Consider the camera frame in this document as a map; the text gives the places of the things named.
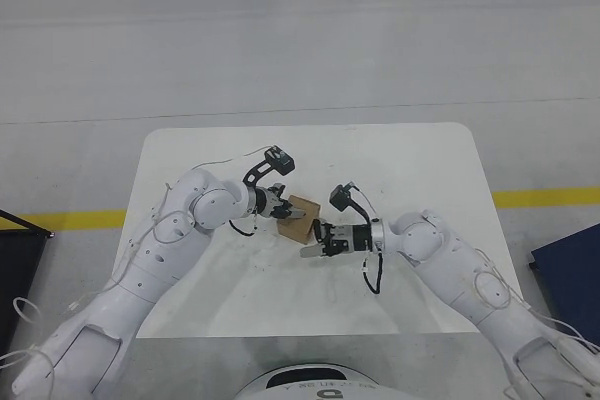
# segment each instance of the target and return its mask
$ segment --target yellow stripe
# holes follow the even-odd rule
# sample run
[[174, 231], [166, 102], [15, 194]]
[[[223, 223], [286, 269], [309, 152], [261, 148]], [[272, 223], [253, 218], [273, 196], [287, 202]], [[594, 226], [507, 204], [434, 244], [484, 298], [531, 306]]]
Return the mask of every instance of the yellow stripe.
[[[20, 218], [41, 226], [52, 232], [83, 229], [120, 228], [124, 223], [126, 210], [74, 211], [52, 214], [26, 214]], [[12, 222], [0, 218], [0, 230], [21, 228]]]
[[[556, 207], [600, 204], [600, 187], [493, 192], [497, 208]], [[26, 214], [19, 217], [53, 232], [121, 228], [126, 210]], [[0, 229], [19, 226], [0, 218]]]
[[600, 204], [600, 187], [493, 192], [497, 208], [583, 206]]

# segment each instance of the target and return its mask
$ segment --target wire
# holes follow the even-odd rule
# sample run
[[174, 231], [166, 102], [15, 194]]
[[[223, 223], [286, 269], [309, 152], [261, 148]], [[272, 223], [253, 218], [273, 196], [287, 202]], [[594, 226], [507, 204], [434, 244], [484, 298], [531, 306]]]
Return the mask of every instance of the wire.
[[[4, 360], [6, 358], [9, 358], [11, 356], [14, 356], [14, 355], [18, 355], [18, 354], [25, 354], [25, 355], [28, 355], [28, 356], [39, 355], [39, 356], [41, 356], [47, 362], [47, 364], [49, 364], [49, 367], [50, 367], [50, 371], [49, 371], [50, 381], [49, 381], [49, 392], [47, 393], [47, 400], [51, 400], [51, 395], [53, 394], [53, 386], [54, 386], [55, 380], [56, 380], [55, 366], [53, 365], [53, 361], [51, 361], [51, 358], [49, 358], [49, 356], [46, 355], [45, 353], [43, 353], [42, 351], [40, 351], [40, 350], [38, 350], [36, 348], [33, 348], [33, 349], [24, 349], [24, 350], [12, 351], [11, 353], [7, 353], [7, 354], [1, 356], [0, 357], [0, 361]], [[15, 364], [19, 363], [19, 362], [22, 362], [25, 358], [26, 357], [22, 357], [22, 358], [20, 358], [16, 362], [12, 362], [12, 363], [9, 363], [9, 364], [1, 365], [0, 366], [0, 370], [8, 368], [8, 367], [10, 367], [12, 365], [15, 365]]]
[[229, 221], [229, 225], [231, 225], [231, 227], [233, 228], [233, 230], [234, 230], [234, 231], [238, 232], [238, 233], [239, 233], [239, 234], [241, 234], [242, 236], [251, 237], [251, 236], [255, 235], [255, 232], [249, 232], [249, 233], [247, 233], [247, 232], [245, 232], [245, 231], [242, 231], [242, 230], [238, 229], [238, 228], [237, 228], [237, 227], [236, 227], [236, 226], [233, 224], [233, 221]]
[[[502, 276], [502, 274], [500, 273], [500, 271], [498, 270], [498, 268], [496, 267], [496, 264], [489, 258], [489, 256], [482, 250], [480, 249], [475, 249], [478, 253], [480, 253], [482, 255], [482, 257], [485, 259], [485, 261], [487, 261], [489, 267], [492, 269], [493, 272], [488, 272], [488, 271], [483, 271], [482, 273], [487, 273], [487, 274], [491, 274], [493, 276], [495, 276], [509, 291], [509, 295], [511, 296], [511, 294], [514, 294], [517, 298], [517, 300], [524, 305], [524, 307], [529, 310], [530, 313], [534, 314], [536, 317], [539, 317], [541, 319], [547, 320], [547, 321], [551, 321], [554, 322], [556, 324], [562, 325], [564, 327], [566, 327], [567, 329], [571, 330], [573, 333], [575, 333], [574, 335], [569, 335], [566, 334], [564, 332], [560, 332], [561, 335], [563, 335], [563, 337], [559, 337], [557, 340], [557, 346], [556, 346], [556, 350], [558, 351], [558, 354], [560, 355], [560, 359], [561, 361], [563, 361], [567, 366], [569, 366], [571, 369], [573, 369], [581, 378], [592, 382], [595, 385], [600, 386], [600, 382], [596, 381], [594, 379], [592, 379], [591, 377], [585, 376], [581, 371], [577, 370], [571, 363], [569, 363], [569, 361], [566, 359], [566, 357], [564, 356], [564, 354], [562, 353], [560, 347], [560, 341], [564, 340], [565, 338], [570, 338], [573, 340], [576, 340], [580, 343], [582, 343], [592, 354], [596, 355], [596, 354], [600, 354], [600, 346], [598, 346], [597, 344], [591, 343], [588, 340], [586, 340], [582, 334], [580, 332], [578, 332], [578, 330], [576, 328], [574, 328], [573, 326], [567, 324], [564, 321], [561, 321], [559, 319], [555, 319], [555, 318], [551, 318], [551, 317], [547, 317], [546, 315], [543, 315], [542, 313], [536, 311], [533, 309], [533, 307], [531, 307], [531, 305], [529, 303], [527, 303], [522, 296], [520, 295], [520, 293], [518, 293], [514, 288], [511, 287], [511, 285], [509, 285], [507, 283], [507, 281], [505, 281], [504, 277]], [[484, 299], [484, 297], [481, 295], [480, 291], [477, 288], [477, 276], [476, 279], [474, 279], [474, 288], [476, 289], [476, 292], [478, 293], [478, 296], [480, 297], [481, 300], [483, 300], [485, 302], [485, 304], [489, 305], [490, 307], [493, 307], [494, 309], [503, 309], [506, 307], [494, 307], [492, 304], [490, 304], [488, 301], [486, 301], [486, 299]]]
[[[259, 151], [261, 151], [261, 150], [268, 149], [268, 148], [271, 148], [271, 147], [273, 147], [273, 145], [270, 145], [270, 146], [263, 146], [263, 147], [260, 147], [260, 148], [258, 148], [258, 149], [256, 149], [256, 150], [253, 150], [253, 151], [251, 151], [251, 152], [249, 152], [249, 153], [243, 154], [243, 155], [241, 155], [241, 156], [233, 157], [233, 158], [228, 158], [228, 159], [226, 159], [226, 160], [204, 162], [204, 163], [201, 163], [201, 164], [198, 164], [198, 165], [194, 166], [193, 168], [191, 168], [191, 170], [194, 170], [194, 169], [196, 169], [196, 168], [202, 167], [202, 166], [204, 166], [204, 165], [215, 165], [215, 164], [224, 164], [224, 163], [228, 163], [228, 162], [230, 162], [230, 161], [233, 161], [233, 160], [235, 160], [235, 159], [237, 159], [237, 158], [240, 158], [240, 157], [247, 157], [247, 156], [250, 156], [250, 155], [252, 155], [252, 154], [255, 154], [255, 153], [257, 153], [257, 152], [259, 152]], [[149, 228], [149, 229], [147, 229], [145, 232], [143, 232], [143, 233], [142, 233], [142, 235], [140, 235], [140, 238], [139, 238], [138, 240], [136, 240], [135, 242], [131, 242], [131, 241], [130, 241], [129, 243], [130, 243], [131, 245], [130, 245], [130, 246], [127, 246], [127, 248], [125, 249], [125, 254], [126, 254], [126, 252], [127, 252], [129, 249], [132, 249], [132, 252], [131, 252], [131, 254], [129, 255], [129, 257], [127, 258], [127, 263], [126, 263], [126, 264], [125, 264], [125, 266], [124, 266], [124, 270], [122, 271], [122, 274], [120, 275], [120, 278], [119, 278], [119, 279], [116, 281], [116, 280], [115, 280], [113, 277], [116, 275], [116, 272], [117, 272], [117, 271], [118, 271], [118, 269], [120, 268], [120, 265], [121, 265], [121, 263], [122, 263], [122, 260], [124, 260], [124, 259], [126, 258], [126, 257], [125, 257], [125, 254], [123, 254], [123, 255], [122, 255], [122, 257], [120, 258], [120, 261], [118, 262], [118, 265], [117, 265], [117, 266], [114, 268], [114, 270], [113, 270], [113, 273], [111, 274], [111, 277], [110, 277], [110, 279], [111, 279], [111, 280], [114, 282], [112, 285], [109, 285], [108, 287], [105, 287], [105, 288], [103, 288], [103, 289], [101, 289], [101, 290], [98, 290], [98, 291], [91, 291], [91, 292], [84, 293], [82, 296], [80, 296], [80, 298], [78, 298], [78, 300], [76, 300], [76, 301], [74, 301], [73, 303], [69, 304], [69, 306], [68, 306], [68, 307], [67, 307], [67, 309], [66, 309], [66, 310], [65, 310], [65, 311], [62, 313], [62, 315], [66, 314], [66, 313], [68, 313], [68, 312], [74, 311], [76, 308], [78, 308], [78, 307], [80, 306], [80, 303], [81, 303], [81, 302], [82, 302], [82, 301], [83, 301], [85, 298], [88, 298], [88, 297], [90, 297], [90, 296], [95, 296], [95, 295], [98, 295], [98, 294], [102, 294], [102, 293], [108, 292], [109, 290], [111, 290], [111, 289], [113, 289], [114, 287], [118, 286], [118, 285], [120, 284], [120, 282], [121, 282], [121, 281], [124, 279], [124, 277], [126, 276], [126, 274], [127, 274], [127, 271], [129, 270], [129, 267], [131, 266], [131, 261], [132, 261], [132, 260], [135, 258], [136, 254], [137, 254], [137, 253], [138, 253], [138, 251], [140, 250], [140, 245], [142, 244], [142, 241], [144, 240], [144, 238], [145, 238], [145, 237], [146, 237], [146, 236], [147, 236], [149, 233], [151, 233], [151, 234], [153, 235], [153, 238], [154, 238], [154, 240], [155, 240], [156, 242], [158, 242], [158, 243], [160, 243], [160, 244], [164, 244], [164, 245], [169, 245], [169, 244], [175, 244], [175, 243], [177, 243], [177, 242], [181, 241], [182, 239], [184, 239], [185, 237], [187, 237], [187, 236], [188, 236], [188, 235], [189, 235], [189, 234], [190, 234], [190, 233], [191, 233], [191, 232], [192, 232], [192, 231], [195, 229], [195, 228], [194, 228], [194, 225], [193, 225], [193, 224], [191, 224], [191, 222], [195, 222], [195, 221], [193, 221], [193, 220], [192, 220], [192, 218], [189, 216], [189, 213], [188, 213], [188, 211], [187, 211], [187, 210], [175, 210], [175, 211], [171, 211], [171, 212], [167, 213], [167, 214], [166, 214], [166, 215], [164, 215], [164, 216], [162, 216], [162, 215], [161, 215], [161, 214], [162, 214], [162, 209], [164, 208], [164, 205], [165, 205], [165, 204], [166, 204], [166, 202], [167, 202], [167, 198], [168, 198], [168, 196], [169, 196], [169, 192], [170, 192], [171, 190], [173, 190], [173, 188], [172, 188], [172, 187], [169, 185], [169, 183], [166, 183], [166, 182], [165, 182], [165, 185], [166, 185], [166, 187], [167, 187], [167, 188], [166, 188], [166, 190], [165, 190], [165, 192], [164, 192], [164, 196], [162, 196], [162, 201], [160, 202], [160, 206], [158, 207], [158, 211], [157, 211], [157, 212], [156, 212], [156, 213], [155, 213], [155, 214], [152, 216], [153, 224], [152, 224], [151, 228]], [[188, 230], [186, 233], [184, 233], [182, 236], [179, 236], [179, 237], [178, 237], [177, 239], [175, 239], [175, 240], [162, 240], [162, 239], [160, 239], [160, 238], [158, 237], [158, 235], [156, 234], [156, 227], [157, 227], [158, 225], [160, 225], [160, 223], [162, 223], [162, 221], [166, 220], [167, 218], [170, 218], [170, 217], [171, 217], [171, 216], [173, 216], [173, 215], [177, 215], [177, 214], [184, 216], [184, 218], [186, 218], [186, 219], [187, 219], [187, 221], [189, 221], [190, 229], [189, 229], [189, 230]]]
[[228, 159], [226, 159], [226, 160], [222, 160], [222, 161], [209, 161], [209, 162], [206, 162], [206, 163], [198, 164], [198, 165], [196, 165], [195, 167], [193, 167], [193, 168], [191, 168], [191, 169], [192, 169], [192, 170], [194, 170], [194, 169], [196, 169], [196, 168], [198, 168], [198, 167], [202, 167], [203, 165], [215, 165], [215, 164], [224, 164], [224, 163], [228, 163], [228, 162], [230, 162], [230, 161], [233, 161], [233, 160], [235, 160], [236, 158], [240, 158], [240, 157], [247, 157], [247, 156], [250, 156], [250, 155], [252, 155], [252, 154], [255, 154], [255, 153], [259, 152], [260, 150], [268, 149], [268, 148], [271, 148], [271, 147], [273, 147], [273, 145], [271, 145], [271, 146], [262, 146], [262, 147], [260, 147], [259, 149], [256, 149], [256, 150], [254, 150], [254, 151], [252, 151], [252, 152], [250, 152], [250, 153], [247, 153], [247, 154], [243, 154], [243, 155], [241, 155], [241, 156], [237, 156], [237, 157], [233, 157], [233, 158], [228, 158]]
[[373, 208], [373, 204], [371, 204], [371, 201], [369, 200], [369, 198], [367, 197], [367, 195], [366, 195], [366, 194], [364, 194], [364, 192], [363, 192], [362, 190], [360, 190], [360, 188], [359, 188], [359, 187], [357, 187], [356, 185], [353, 185], [352, 187], [353, 187], [355, 190], [357, 190], [357, 191], [358, 191], [358, 192], [359, 192], [359, 193], [362, 195], [362, 197], [364, 197], [364, 199], [367, 201], [367, 204], [369, 204], [369, 207], [371, 208], [371, 211], [373, 211], [373, 216], [374, 216], [374, 218], [378, 218], [378, 215], [379, 215], [379, 214], [378, 214], [378, 212], [376, 211], [376, 209], [375, 209], [375, 208]]
[[[25, 315], [25, 313], [20, 309], [20, 307], [18, 307], [18, 302], [21, 301], [23, 303], [26, 303], [28, 305], [30, 305], [35, 311], [36, 314], [38, 314], [38, 320], [34, 321], [31, 318], [29, 318], [27, 315]], [[43, 321], [44, 321], [44, 317], [42, 315], [42, 312], [40, 311], [40, 309], [38, 308], [38, 306], [36, 306], [35, 304], [33, 304], [32, 301], [25, 299], [24, 297], [16, 297], [15, 299], [13, 299], [13, 308], [16, 311], [16, 313], [20, 316], [20, 318], [22, 318], [25, 322], [32, 324], [32, 325], [36, 325], [38, 324], [39, 326], [42, 325]], [[34, 355], [39, 355], [41, 356], [46, 362], [47, 364], [49, 364], [50, 367], [50, 383], [49, 383], [49, 392], [47, 394], [47, 400], [51, 400], [51, 395], [53, 393], [53, 386], [55, 384], [55, 379], [56, 379], [56, 373], [55, 373], [55, 365], [53, 364], [53, 361], [51, 361], [51, 358], [45, 354], [44, 352], [42, 352], [41, 350], [38, 349], [37, 347], [37, 341], [34, 341], [33, 344], [31, 345], [30, 348], [28, 349], [23, 349], [23, 350], [16, 350], [16, 351], [12, 351], [10, 353], [7, 353], [3, 356], [0, 356], [0, 361], [2, 360], [6, 360], [9, 357], [13, 357], [15, 355], [19, 355], [22, 354], [23, 356], [18, 358], [15, 361], [11, 361], [9, 363], [6, 364], [2, 364], [0, 365], [0, 370], [3, 370], [5, 368], [9, 368], [11, 366], [14, 366], [16, 364], [19, 364], [21, 362], [23, 362], [24, 360], [26, 360], [28, 357], [32, 357]]]
[[376, 287], [374, 288], [373, 286], [371, 286], [369, 278], [367, 277], [367, 272], [365, 271], [367, 269], [367, 258], [365, 258], [362, 262], [362, 276], [364, 277], [364, 282], [367, 284], [367, 287], [369, 288], [369, 290], [371, 290], [371, 293], [373, 294], [380, 294], [380, 282], [382, 281], [382, 264], [382, 253], [378, 253], [378, 275], [376, 276]]

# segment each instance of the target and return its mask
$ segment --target cardboard box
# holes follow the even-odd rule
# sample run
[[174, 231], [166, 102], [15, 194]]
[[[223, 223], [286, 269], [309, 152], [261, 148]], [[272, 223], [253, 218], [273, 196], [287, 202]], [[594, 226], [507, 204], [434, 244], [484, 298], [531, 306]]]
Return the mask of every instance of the cardboard box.
[[294, 195], [289, 196], [289, 202], [306, 214], [300, 219], [278, 220], [278, 233], [298, 243], [307, 244], [312, 236], [313, 220], [320, 217], [320, 204]]

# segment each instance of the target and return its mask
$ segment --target white cable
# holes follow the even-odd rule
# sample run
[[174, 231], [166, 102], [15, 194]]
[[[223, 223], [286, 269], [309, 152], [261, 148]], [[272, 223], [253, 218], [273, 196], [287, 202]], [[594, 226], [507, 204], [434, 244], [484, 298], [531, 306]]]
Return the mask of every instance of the white cable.
[[[18, 307], [18, 302], [22, 301], [23, 303], [26, 303], [28, 305], [30, 305], [38, 314], [38, 321], [34, 321], [31, 318], [29, 318], [28, 316], [26, 316], [24, 314], [24, 312], [20, 309], [20, 307]], [[32, 324], [32, 325], [36, 325], [39, 324], [41, 325], [42, 322], [44, 321], [42, 312], [40, 311], [40, 309], [38, 308], [38, 306], [36, 306], [35, 304], [33, 304], [33, 302], [31, 302], [28, 299], [25, 299], [24, 297], [16, 297], [15, 299], [13, 299], [13, 308], [16, 311], [16, 313], [20, 316], [20, 318], [22, 318], [25, 322]], [[55, 378], [56, 378], [56, 374], [55, 374], [55, 365], [53, 365], [53, 361], [51, 361], [51, 358], [49, 358], [48, 355], [46, 355], [45, 353], [43, 353], [42, 351], [40, 351], [37, 347], [37, 341], [34, 341], [34, 343], [31, 345], [30, 348], [28, 349], [23, 349], [23, 350], [16, 350], [16, 351], [12, 351], [10, 353], [7, 353], [3, 356], [0, 356], [0, 361], [2, 360], [6, 360], [9, 357], [18, 355], [18, 354], [22, 354], [23, 356], [18, 358], [15, 361], [11, 361], [10, 363], [6, 363], [3, 365], [0, 365], [0, 370], [3, 370], [5, 368], [9, 368], [13, 365], [19, 364], [22, 361], [26, 360], [28, 357], [32, 357], [34, 355], [40, 355], [46, 362], [47, 364], [49, 364], [50, 367], [50, 383], [49, 383], [49, 392], [47, 394], [47, 400], [51, 400], [51, 395], [53, 393], [53, 385], [55, 383]]]
[[[35, 310], [36, 314], [38, 315], [37, 321], [32, 320], [24, 314], [20, 307], [18, 307], [19, 301], [28, 304], [31, 308]], [[42, 340], [42, 335], [44, 334], [44, 318], [42, 316], [42, 311], [40, 311], [38, 306], [33, 304], [33, 302], [29, 301], [28, 299], [25, 299], [24, 297], [16, 297], [15, 299], [13, 299], [12, 304], [13, 309], [16, 310], [16, 313], [20, 316], [20, 318], [22, 318], [24, 322], [37, 327], [38, 332], [36, 333], [36, 339], [33, 341], [33, 343], [38, 343], [40, 340]]]
[[364, 199], [367, 201], [367, 204], [369, 204], [369, 207], [371, 208], [371, 211], [373, 211], [373, 217], [374, 218], [378, 218], [378, 212], [376, 211], [375, 208], [373, 208], [373, 204], [371, 204], [371, 201], [369, 200], [369, 198], [367, 197], [367, 195], [364, 194], [364, 192], [362, 190], [360, 190], [360, 188], [357, 187], [356, 185], [353, 185], [352, 187], [355, 190], [357, 190], [362, 195], [362, 197], [364, 197]]
[[[230, 161], [233, 161], [237, 158], [240, 157], [247, 157], [250, 156], [252, 154], [255, 154], [261, 150], [264, 149], [268, 149], [273, 147], [273, 145], [271, 146], [263, 146], [260, 147], [256, 150], [253, 150], [249, 153], [243, 154], [241, 156], [237, 156], [237, 157], [233, 157], [233, 158], [229, 158], [226, 160], [221, 160], [221, 161], [210, 161], [210, 162], [205, 162], [202, 164], [198, 164], [195, 167], [191, 168], [191, 170], [194, 170], [196, 168], [202, 167], [204, 165], [215, 165], [215, 164], [224, 164], [224, 163], [228, 163]], [[154, 214], [154, 216], [152, 217], [153, 220], [153, 224], [151, 226], [150, 229], [146, 230], [145, 232], [142, 233], [142, 235], [140, 235], [140, 238], [138, 240], [136, 240], [135, 242], [130, 242], [131, 245], [127, 246], [127, 248], [125, 249], [125, 253], [129, 250], [132, 249], [133, 251], [131, 252], [131, 254], [129, 255], [129, 258], [127, 258], [127, 263], [124, 266], [124, 270], [122, 271], [122, 274], [120, 275], [120, 278], [116, 281], [115, 279], [113, 279], [113, 277], [115, 276], [116, 272], [118, 271], [118, 269], [120, 268], [120, 263], [122, 262], [122, 260], [125, 259], [125, 254], [122, 255], [122, 257], [120, 258], [120, 261], [118, 262], [118, 265], [113, 269], [113, 273], [111, 274], [111, 280], [114, 282], [112, 285], [105, 287], [101, 290], [98, 291], [91, 291], [91, 292], [87, 292], [84, 293], [82, 296], [80, 296], [80, 298], [78, 298], [78, 300], [75, 300], [73, 303], [69, 304], [69, 306], [67, 307], [67, 309], [62, 313], [62, 315], [74, 311], [76, 308], [78, 308], [78, 306], [80, 306], [80, 303], [87, 297], [89, 296], [95, 296], [98, 294], [102, 294], [105, 292], [108, 292], [109, 290], [113, 289], [114, 287], [118, 286], [120, 284], [120, 282], [124, 279], [124, 277], [127, 274], [127, 271], [129, 270], [129, 267], [131, 266], [131, 261], [135, 258], [136, 254], [138, 253], [138, 251], [140, 250], [140, 244], [142, 243], [142, 241], [144, 240], [144, 238], [151, 233], [153, 235], [153, 238], [156, 242], [160, 243], [160, 244], [174, 244], [177, 243], [179, 241], [181, 241], [182, 239], [184, 239], [185, 237], [187, 237], [187, 235], [189, 235], [193, 230], [194, 230], [194, 226], [190, 224], [190, 229], [182, 236], [178, 237], [175, 240], [162, 240], [160, 238], [158, 238], [158, 235], [156, 234], [156, 227], [164, 220], [166, 220], [167, 218], [171, 217], [172, 215], [176, 215], [176, 214], [181, 214], [184, 216], [184, 218], [186, 218], [187, 221], [191, 222], [191, 219], [189, 217], [189, 213], [186, 210], [175, 210], [175, 211], [171, 211], [170, 213], [161, 216], [160, 214], [162, 214], [162, 209], [164, 208], [164, 205], [167, 202], [167, 197], [169, 196], [169, 192], [172, 190], [171, 186], [169, 186], [168, 183], [165, 183], [167, 189], [164, 192], [164, 196], [162, 197], [162, 201], [160, 202], [160, 207], [158, 207], [158, 211]]]
[[[547, 317], [546, 315], [543, 315], [543, 314], [539, 313], [538, 311], [534, 310], [533, 307], [531, 307], [531, 305], [529, 303], [527, 303], [522, 298], [522, 296], [514, 288], [512, 288], [511, 285], [509, 285], [507, 283], [507, 281], [504, 280], [504, 277], [502, 276], [502, 274], [500, 273], [500, 271], [496, 267], [495, 263], [489, 258], [489, 256], [484, 251], [482, 251], [480, 249], [476, 248], [475, 250], [482, 255], [482, 257], [485, 259], [485, 261], [487, 261], [487, 263], [489, 264], [489, 266], [493, 270], [493, 273], [491, 273], [491, 275], [495, 276], [504, 286], [506, 286], [507, 289], [508, 289], [508, 291], [509, 291], [509, 295], [511, 295], [511, 293], [513, 293], [517, 297], [518, 301], [521, 304], [523, 304], [525, 306], [525, 308], [527, 310], [529, 310], [529, 312], [531, 312], [532, 314], [534, 314], [536, 317], [539, 317], [539, 318], [545, 319], [547, 321], [551, 321], [551, 322], [554, 322], [556, 324], [562, 325], [562, 326], [570, 329], [573, 333], [576, 334], [576, 336], [573, 336], [573, 335], [568, 335], [568, 334], [565, 334], [565, 333], [561, 332], [561, 334], [564, 337], [558, 339], [558, 343], [557, 343], [558, 345], [560, 344], [560, 340], [562, 340], [564, 338], [571, 338], [573, 340], [576, 340], [576, 341], [579, 341], [580, 343], [582, 343], [592, 354], [595, 355], [597, 353], [600, 353], [600, 346], [598, 346], [597, 344], [591, 343], [588, 340], [586, 340], [582, 336], [582, 334], [580, 334], [580, 332], [578, 332], [578, 330], [576, 328], [574, 328], [573, 326], [567, 324], [566, 322], [560, 321], [558, 319]], [[480, 293], [480, 291], [478, 290], [478, 287], [477, 287], [477, 276], [478, 275], [476, 275], [476, 279], [474, 279], [474, 287], [476, 289], [478, 297], [480, 297], [480, 299], [483, 302], [485, 302], [485, 304], [487, 304], [488, 306], [491, 306], [491, 307], [493, 307], [495, 309], [501, 309], [501, 308], [496, 308], [493, 305], [491, 305], [488, 301], [486, 301], [486, 299], [484, 299], [484, 296], [481, 295], [481, 293]], [[583, 379], [585, 379], [585, 380], [587, 380], [589, 382], [592, 382], [595, 385], [600, 386], [600, 382], [599, 381], [595, 381], [594, 379], [585, 376], [582, 372], [578, 371], [573, 365], [571, 365], [571, 363], [568, 362], [568, 360], [564, 357], [563, 353], [561, 352], [561, 350], [558, 347], [556, 347], [556, 350], [558, 351], [558, 354], [560, 355], [561, 361], [563, 361], [569, 367], [571, 367], [571, 369], [573, 369], [581, 378], [583, 378]]]
[[254, 150], [254, 151], [252, 151], [252, 152], [250, 152], [250, 153], [247, 153], [247, 154], [243, 154], [243, 155], [241, 155], [241, 156], [237, 156], [237, 157], [233, 157], [233, 158], [228, 158], [228, 159], [226, 159], [226, 160], [222, 160], [222, 161], [210, 161], [210, 162], [206, 162], [206, 163], [198, 164], [198, 165], [196, 165], [195, 167], [193, 167], [193, 168], [191, 168], [191, 169], [193, 170], [193, 169], [196, 169], [196, 168], [198, 168], [198, 167], [202, 167], [203, 165], [215, 165], [215, 164], [224, 164], [224, 163], [228, 163], [228, 162], [230, 162], [230, 161], [233, 161], [233, 160], [235, 160], [236, 158], [240, 158], [240, 157], [247, 157], [247, 156], [250, 156], [250, 155], [252, 155], [252, 154], [255, 154], [255, 153], [259, 152], [260, 150], [268, 149], [268, 148], [271, 148], [271, 147], [273, 147], [273, 145], [271, 145], [271, 146], [263, 146], [263, 147], [260, 147], [259, 149], [256, 149], [256, 150]]

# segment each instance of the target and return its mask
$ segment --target robot forearm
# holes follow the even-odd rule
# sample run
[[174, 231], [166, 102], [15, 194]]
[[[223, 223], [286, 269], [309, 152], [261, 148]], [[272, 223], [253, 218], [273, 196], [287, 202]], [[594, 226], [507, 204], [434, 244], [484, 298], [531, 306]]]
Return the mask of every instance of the robot forearm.
[[[257, 169], [267, 163], [269, 170]], [[208, 171], [194, 168], [168, 188], [136, 227], [105, 287], [41, 346], [40, 351], [55, 366], [55, 378], [76, 392], [105, 398], [124, 368], [129, 344], [143, 321], [162, 295], [195, 266], [216, 228], [251, 214], [304, 215], [280, 198], [283, 186], [256, 186], [272, 170], [286, 175], [293, 169], [293, 159], [273, 147], [242, 182], [219, 181]], [[26, 398], [25, 390], [50, 378], [49, 368], [42, 356], [34, 356], [12, 390], [16, 395], [24, 392]]]
[[353, 183], [338, 186], [330, 202], [340, 211], [355, 204], [367, 224], [334, 226], [316, 220], [318, 245], [303, 249], [302, 256], [397, 253], [493, 344], [522, 399], [600, 398], [600, 353], [540, 322], [484, 253], [429, 211], [405, 214], [392, 224], [371, 220], [351, 199], [351, 188]]

